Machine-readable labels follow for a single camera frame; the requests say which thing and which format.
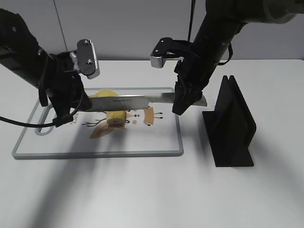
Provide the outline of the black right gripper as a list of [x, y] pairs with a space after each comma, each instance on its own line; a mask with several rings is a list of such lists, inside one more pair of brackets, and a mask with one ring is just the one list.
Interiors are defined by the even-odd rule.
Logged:
[[182, 57], [174, 72], [177, 74], [172, 112], [182, 115], [191, 105], [202, 98], [202, 90], [209, 83], [217, 64], [216, 51], [193, 53], [175, 51], [176, 57]]

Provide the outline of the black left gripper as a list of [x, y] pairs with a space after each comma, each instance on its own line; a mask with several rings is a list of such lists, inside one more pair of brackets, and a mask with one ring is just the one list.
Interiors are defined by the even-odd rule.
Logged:
[[39, 79], [39, 100], [42, 106], [51, 102], [57, 116], [70, 116], [70, 110], [86, 111], [92, 107], [81, 77], [74, 69], [70, 52], [48, 54], [39, 51], [43, 71]]

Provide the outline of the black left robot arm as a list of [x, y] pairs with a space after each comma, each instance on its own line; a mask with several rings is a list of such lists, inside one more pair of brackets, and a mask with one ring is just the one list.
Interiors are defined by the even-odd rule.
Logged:
[[0, 10], [0, 63], [34, 86], [40, 104], [52, 104], [58, 117], [69, 115], [71, 108], [92, 107], [71, 54], [47, 53], [23, 18], [5, 9]]

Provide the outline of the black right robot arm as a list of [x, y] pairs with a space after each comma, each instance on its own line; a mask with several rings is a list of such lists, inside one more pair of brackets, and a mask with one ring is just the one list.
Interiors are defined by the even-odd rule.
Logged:
[[206, 15], [189, 46], [190, 53], [175, 68], [178, 80], [172, 112], [182, 115], [201, 99], [233, 37], [246, 24], [284, 24], [303, 12], [302, 0], [206, 1]]

